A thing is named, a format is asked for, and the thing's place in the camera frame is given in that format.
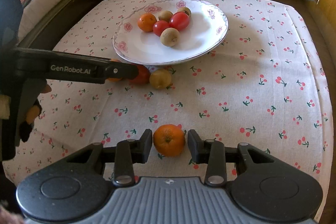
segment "gray gripper base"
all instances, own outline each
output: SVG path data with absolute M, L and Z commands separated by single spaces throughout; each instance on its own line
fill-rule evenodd
M 117 189 L 100 211 L 76 223 L 258 224 L 266 222 L 239 210 L 223 189 L 205 186 L 198 177 L 143 177 L 133 187 Z M 301 223 L 315 224 L 311 219 Z

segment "plate rim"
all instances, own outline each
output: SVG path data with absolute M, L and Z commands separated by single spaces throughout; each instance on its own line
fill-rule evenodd
M 229 22 L 228 22 L 228 18 L 226 16 L 226 14 L 223 12 L 223 10 L 221 10 L 221 8 L 219 8 L 218 6 L 208 2 L 208 1 L 205 1 L 205 0 L 191 0 L 191 1 L 197 1 L 197 2 L 201 2 L 205 5 L 209 5 L 209 6 L 212 6 L 214 9 L 217 9 L 219 10 L 219 12 L 221 13 L 221 16 L 224 18 L 225 17 L 225 26 L 227 26 L 226 30 L 223 32 L 223 34 L 221 35 L 221 37 L 218 39 L 218 41 L 216 43 L 213 44 L 213 46 L 211 46 L 211 48 L 208 48 L 206 49 L 205 51 L 199 53 L 199 54 L 196 54 L 196 55 L 193 55 L 193 56 L 190 56 L 188 58 L 183 58 L 183 59 L 179 59 L 179 60 L 174 60 L 174 61 L 169 61 L 169 62 L 155 62 L 155 63 L 147 63 L 147 62 L 140 62 L 140 61 L 137 61 L 137 60 L 134 60 L 132 58 L 128 58 L 126 57 L 116 46 L 115 46 L 115 43 L 116 43 L 116 38 L 117 38 L 117 34 L 118 34 L 118 31 L 120 30 L 121 26 L 124 24 L 124 21 L 126 19 L 129 19 L 133 14 L 135 14 L 136 12 L 138 12 L 139 10 L 143 9 L 144 7 L 148 6 L 148 5 L 151 5 L 151 4 L 154 4 L 154 3 L 161 3 L 161 2 L 164 2 L 164 1 L 173 1 L 173 0 L 156 0 L 156 1 L 153 1 L 151 3 L 148 3 L 146 5 L 143 5 L 141 6 L 140 8 L 137 8 L 135 9 L 134 11 L 132 11 L 129 15 L 127 15 L 126 17 L 124 17 L 121 22 L 117 25 L 115 31 L 114 31 L 114 34 L 113 34 L 113 37 L 112 37 L 112 46 L 115 50 L 115 52 L 124 60 L 128 61 L 128 62 L 131 62 L 131 63 L 135 63 L 135 64 L 140 64 L 140 65 L 150 65 L 150 66 L 169 66 L 169 65 L 174 65 L 174 64 L 179 64 L 179 63 L 182 63 L 182 62 L 187 62 L 189 60 L 192 60 L 192 59 L 195 59 L 199 56 L 202 56 L 206 53 L 208 53 L 209 51 L 211 51 L 212 49 L 214 49 L 215 47 L 218 46 L 218 44 L 220 44 L 226 37 L 227 35 L 227 32 L 228 32 L 228 29 L 229 29 Z

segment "white plate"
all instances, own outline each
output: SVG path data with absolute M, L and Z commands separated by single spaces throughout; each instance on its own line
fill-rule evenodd
M 161 44 L 153 32 L 139 29 L 137 21 L 144 13 L 156 17 L 162 10 L 173 14 L 186 6 L 191 10 L 189 26 L 180 32 L 174 47 Z M 162 66 L 183 63 L 215 48 L 228 30 L 226 15 L 217 6 L 204 0 L 158 0 L 134 10 L 125 17 L 113 35 L 113 47 L 123 59 L 142 65 Z

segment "red tomato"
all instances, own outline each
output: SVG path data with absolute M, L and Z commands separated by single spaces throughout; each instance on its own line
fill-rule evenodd
M 171 17 L 169 25 L 171 28 L 181 31 L 189 25 L 189 21 L 189 16 L 185 12 L 177 12 Z
M 161 35 L 161 33 L 165 30 L 168 29 L 169 23 L 164 20 L 159 20 L 157 21 L 154 26 L 153 26 L 153 33 L 155 33 L 158 37 Z
M 136 78 L 130 80 L 131 84 L 144 85 L 149 83 L 149 76 L 151 75 L 149 70 L 144 65 L 137 65 L 139 74 Z

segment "white tablecloth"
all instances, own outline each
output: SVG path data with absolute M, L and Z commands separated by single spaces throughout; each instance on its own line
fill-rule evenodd
M 78 22 L 57 51 L 116 58 L 112 36 L 120 19 L 154 0 L 104 0 Z M 316 178 L 327 196 L 333 121 L 327 81 L 309 31 L 290 6 L 269 0 L 207 0 L 226 14 L 229 31 L 209 54 L 167 69 L 164 90 L 127 81 L 104 85 L 49 80 L 43 112 L 27 143 L 4 163 L 18 183 L 28 174 L 91 142 L 116 145 L 162 124 L 195 129 L 226 146 L 252 145 Z M 154 146 L 138 176 L 201 176 L 187 147 L 167 158 Z M 108 165 L 106 179 L 112 177 Z M 228 179 L 236 177 L 228 164 Z M 321 206 L 315 219 L 319 219 Z

